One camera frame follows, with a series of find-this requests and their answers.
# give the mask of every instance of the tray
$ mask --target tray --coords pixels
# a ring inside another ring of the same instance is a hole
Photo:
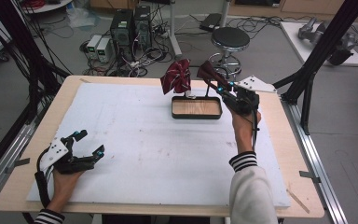
[[[172,117],[174,119],[220,119],[222,105],[218,97],[173,96]]]

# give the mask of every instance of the white sleeve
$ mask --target white sleeve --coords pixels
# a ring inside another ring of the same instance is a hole
[[[231,223],[276,224],[271,186],[264,169],[257,166],[255,153],[241,153],[229,163],[236,172],[229,194]]]

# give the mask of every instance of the desk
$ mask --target desk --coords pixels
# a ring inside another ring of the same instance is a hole
[[[62,118],[81,83],[113,83],[159,86],[157,78],[82,77],[71,76],[63,83],[46,116],[25,149],[22,159],[31,158],[26,165],[16,167],[0,193],[0,211],[37,212],[41,203],[27,202],[27,194],[34,182],[36,159],[49,146]],[[205,87],[203,81],[192,81],[193,87]],[[291,207],[277,209],[279,217],[322,217],[324,210],[310,179],[300,177],[298,171],[308,171],[296,143],[295,136],[277,95],[260,92],[264,119],[269,126],[271,141],[291,200]],[[147,214],[228,217],[227,206],[147,205],[113,203],[69,203],[64,212],[97,214]]]

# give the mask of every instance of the gray floor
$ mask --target gray floor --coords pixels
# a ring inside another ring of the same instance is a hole
[[[43,15],[41,19],[42,22],[58,21],[64,15],[64,11],[57,10]],[[189,17],[182,18],[178,23],[191,20]],[[92,28],[75,28],[73,35],[65,27],[66,23],[54,24],[54,32],[69,38],[48,34],[46,39],[63,63],[74,74],[81,74],[88,67],[78,47],[92,34],[104,33],[109,28],[110,20],[97,20],[97,26]],[[197,26],[195,22],[186,25]],[[194,65],[201,64],[218,51],[210,42],[210,35],[179,35],[178,41],[184,58],[191,59]],[[42,48],[39,39],[36,39],[36,43]],[[273,83],[293,74],[301,66],[282,30],[276,27],[266,27],[251,41],[250,47],[237,53],[237,56],[243,66],[238,79],[256,75]],[[169,63],[153,64],[147,67],[146,77],[161,77],[168,66]],[[197,70],[192,69],[191,72],[195,77]],[[0,62],[0,141],[28,102],[27,85],[13,62]],[[286,89],[283,87],[279,92],[284,93]],[[314,81],[310,132],[347,220],[349,223],[358,223],[358,67],[323,66],[320,69]],[[25,221],[21,214],[0,212],[0,223]],[[70,215],[65,223],[91,223],[91,217],[87,214]],[[285,223],[331,222],[329,216],[325,215],[318,219],[287,218]]]

